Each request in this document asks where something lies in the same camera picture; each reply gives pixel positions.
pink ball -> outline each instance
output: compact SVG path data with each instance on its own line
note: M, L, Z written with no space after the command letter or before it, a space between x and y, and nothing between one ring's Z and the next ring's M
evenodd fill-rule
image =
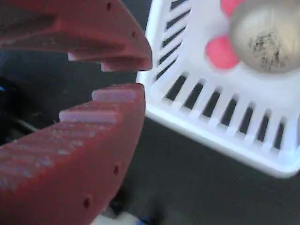
M228 17L230 17L236 7L244 1L245 0L221 0L221 9Z
M212 39L205 51L212 64L219 69L231 69L240 61L226 35Z

metal ball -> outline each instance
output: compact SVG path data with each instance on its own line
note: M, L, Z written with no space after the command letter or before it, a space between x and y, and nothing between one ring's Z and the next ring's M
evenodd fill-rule
M246 0L230 18L235 53L262 73L300 68L300 0Z

gray surface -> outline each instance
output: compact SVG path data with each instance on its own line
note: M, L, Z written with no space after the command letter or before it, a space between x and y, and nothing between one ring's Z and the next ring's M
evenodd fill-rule
M125 3L145 28L150 0ZM104 74L99 65L71 63L52 53L5 52L1 71L34 102L38 110L25 117L40 127L57 120L61 109L90 100L94 89L135 81L135 74ZM149 119L125 184L131 212L141 216L158 199L168 225L300 222L300 176L273 179Z

red plastic part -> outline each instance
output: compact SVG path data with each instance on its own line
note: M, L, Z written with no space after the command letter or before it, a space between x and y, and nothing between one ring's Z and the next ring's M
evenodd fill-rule
M115 196L143 126L143 86L93 93L61 122L0 147L1 225L89 225Z
M212 64L219 69L231 69L240 61L234 53L227 35L212 39L206 45L205 51Z
M120 0L1 0L0 48L67 52L105 71L148 70L152 52Z
M235 11L236 7L239 6L245 0L221 0L221 9L226 14L226 16L230 17L231 14Z

white plastic basket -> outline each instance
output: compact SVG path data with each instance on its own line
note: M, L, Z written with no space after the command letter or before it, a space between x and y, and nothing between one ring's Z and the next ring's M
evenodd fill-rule
M214 69L204 49L226 33L220 0L153 0L153 69L140 72L147 116L275 177L300 169L300 71L264 77L242 63Z

